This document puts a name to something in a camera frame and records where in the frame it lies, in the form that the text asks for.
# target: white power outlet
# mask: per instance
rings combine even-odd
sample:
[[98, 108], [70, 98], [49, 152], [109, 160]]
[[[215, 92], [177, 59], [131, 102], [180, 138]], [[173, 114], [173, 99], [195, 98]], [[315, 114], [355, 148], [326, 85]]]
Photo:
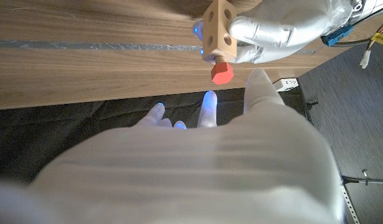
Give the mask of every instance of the white power outlet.
[[296, 78], [283, 78], [273, 83], [277, 91], [289, 91], [298, 86]]

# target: wooden table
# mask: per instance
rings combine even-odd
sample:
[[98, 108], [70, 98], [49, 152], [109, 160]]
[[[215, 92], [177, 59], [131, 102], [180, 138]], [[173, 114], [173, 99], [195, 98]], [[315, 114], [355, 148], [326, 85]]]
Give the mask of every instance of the wooden table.
[[[232, 1], [239, 11], [259, 2]], [[4, 0], [0, 1], [0, 40], [201, 45], [191, 27], [209, 4]], [[383, 16], [363, 22], [346, 40], [368, 38], [382, 23]], [[233, 81], [218, 86], [210, 78], [212, 65], [202, 61], [198, 51], [0, 48], [0, 109], [240, 88], [255, 68], [264, 68], [275, 82], [299, 77], [347, 49], [328, 48], [315, 40], [303, 49], [304, 54], [233, 65]]]

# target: white connector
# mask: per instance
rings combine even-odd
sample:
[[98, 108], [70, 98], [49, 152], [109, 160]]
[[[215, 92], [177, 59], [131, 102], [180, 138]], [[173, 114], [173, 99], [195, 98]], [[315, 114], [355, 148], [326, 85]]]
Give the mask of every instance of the white connector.
[[370, 61], [370, 53], [371, 53], [370, 50], [365, 51], [365, 53], [363, 55], [363, 59], [361, 59], [361, 62], [360, 62], [361, 68], [367, 67], [368, 61]]
[[277, 91], [289, 91], [298, 86], [296, 78], [283, 78], [273, 83]]

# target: wooden cube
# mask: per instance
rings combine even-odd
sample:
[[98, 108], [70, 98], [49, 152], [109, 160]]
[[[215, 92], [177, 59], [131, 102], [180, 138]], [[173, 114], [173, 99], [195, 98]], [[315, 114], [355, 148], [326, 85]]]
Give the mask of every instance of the wooden cube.
[[203, 60], [214, 62], [221, 55], [225, 61], [237, 56], [237, 40], [229, 35], [228, 25], [237, 16], [236, 8], [227, 0], [214, 0], [203, 16]]

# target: blue connector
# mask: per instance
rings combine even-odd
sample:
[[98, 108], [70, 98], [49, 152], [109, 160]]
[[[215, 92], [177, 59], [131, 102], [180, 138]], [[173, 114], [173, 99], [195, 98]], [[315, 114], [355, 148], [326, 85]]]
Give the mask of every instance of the blue connector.
[[336, 30], [335, 32], [333, 32], [332, 34], [329, 34], [327, 36], [325, 36], [322, 40], [323, 40], [323, 43], [329, 47], [331, 47], [332, 45], [334, 45], [335, 43], [337, 43], [339, 40], [341, 40], [342, 38], [346, 37], [347, 35], [349, 35], [349, 33], [353, 30], [353, 26], [351, 24], [349, 25], [346, 25], [342, 28], [339, 28], [338, 30]]

